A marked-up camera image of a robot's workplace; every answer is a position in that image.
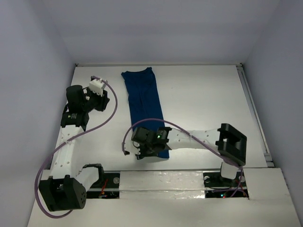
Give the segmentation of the blue printed t-shirt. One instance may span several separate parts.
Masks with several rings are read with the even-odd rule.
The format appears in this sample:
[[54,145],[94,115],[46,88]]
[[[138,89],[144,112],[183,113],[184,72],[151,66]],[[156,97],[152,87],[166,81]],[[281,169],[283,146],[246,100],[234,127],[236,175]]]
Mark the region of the blue printed t-shirt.
[[143,71],[121,73],[126,90],[131,116],[133,132],[137,127],[144,127],[157,131],[159,127],[165,127],[163,114],[157,90],[155,74],[151,67]]

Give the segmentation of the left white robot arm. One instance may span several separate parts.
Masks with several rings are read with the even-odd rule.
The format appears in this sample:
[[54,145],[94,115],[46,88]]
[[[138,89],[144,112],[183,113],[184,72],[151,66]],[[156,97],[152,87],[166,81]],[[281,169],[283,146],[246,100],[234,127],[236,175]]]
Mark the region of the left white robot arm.
[[79,210],[84,208],[87,192],[92,187],[107,183],[101,164],[77,166],[76,154],[80,150],[79,134],[85,133],[89,113],[104,111],[109,98],[105,84],[70,86],[66,89],[67,104],[61,118],[56,158],[49,177],[41,180],[38,189],[49,211]]

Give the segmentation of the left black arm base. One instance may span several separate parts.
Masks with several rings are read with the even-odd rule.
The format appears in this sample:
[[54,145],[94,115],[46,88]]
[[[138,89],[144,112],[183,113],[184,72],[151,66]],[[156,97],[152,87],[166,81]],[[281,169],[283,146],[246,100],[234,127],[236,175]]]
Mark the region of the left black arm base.
[[100,183],[94,183],[87,192],[88,199],[119,199],[120,172],[105,172]]

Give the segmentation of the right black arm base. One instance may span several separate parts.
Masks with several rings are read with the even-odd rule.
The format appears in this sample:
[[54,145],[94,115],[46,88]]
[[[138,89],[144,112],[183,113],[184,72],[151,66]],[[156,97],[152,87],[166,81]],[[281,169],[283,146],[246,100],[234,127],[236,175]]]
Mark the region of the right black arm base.
[[244,173],[237,172],[236,178],[223,178],[220,172],[203,172],[206,198],[248,198]]

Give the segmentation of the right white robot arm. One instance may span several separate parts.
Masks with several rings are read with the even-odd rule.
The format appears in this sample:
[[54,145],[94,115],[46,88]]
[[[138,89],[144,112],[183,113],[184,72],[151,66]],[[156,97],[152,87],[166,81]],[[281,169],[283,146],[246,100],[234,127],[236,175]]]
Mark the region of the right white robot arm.
[[204,131],[183,131],[178,128],[160,127],[152,131],[138,127],[125,145],[125,150],[139,159],[155,157],[165,150],[207,149],[223,160],[218,180],[230,185],[238,170],[246,165],[247,137],[230,124]]

